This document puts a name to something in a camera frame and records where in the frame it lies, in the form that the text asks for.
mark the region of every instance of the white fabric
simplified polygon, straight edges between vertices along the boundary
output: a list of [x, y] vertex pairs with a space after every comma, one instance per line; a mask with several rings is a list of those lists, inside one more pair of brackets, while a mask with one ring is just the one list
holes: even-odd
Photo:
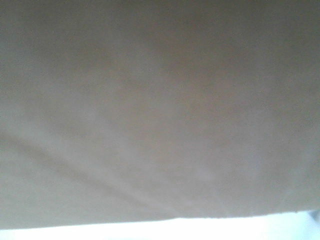
[[318, 209], [319, 10], [4, 1], [0, 228]]

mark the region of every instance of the bright light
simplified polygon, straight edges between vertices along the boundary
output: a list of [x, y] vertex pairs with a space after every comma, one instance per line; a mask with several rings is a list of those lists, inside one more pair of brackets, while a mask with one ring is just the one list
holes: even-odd
[[320, 240], [308, 212], [0, 230], [0, 240]]

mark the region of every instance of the white surface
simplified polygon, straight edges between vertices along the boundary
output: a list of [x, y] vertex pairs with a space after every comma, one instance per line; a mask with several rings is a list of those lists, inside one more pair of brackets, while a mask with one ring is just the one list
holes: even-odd
[[1, 240], [319, 240], [320, 225], [307, 212], [225, 219], [173, 219], [2, 230]]

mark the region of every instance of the cloth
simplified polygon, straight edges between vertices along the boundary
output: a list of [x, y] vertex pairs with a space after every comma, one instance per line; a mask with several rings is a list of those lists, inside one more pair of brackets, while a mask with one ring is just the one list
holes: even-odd
[[320, 208], [317, 1], [0, 15], [0, 228]]

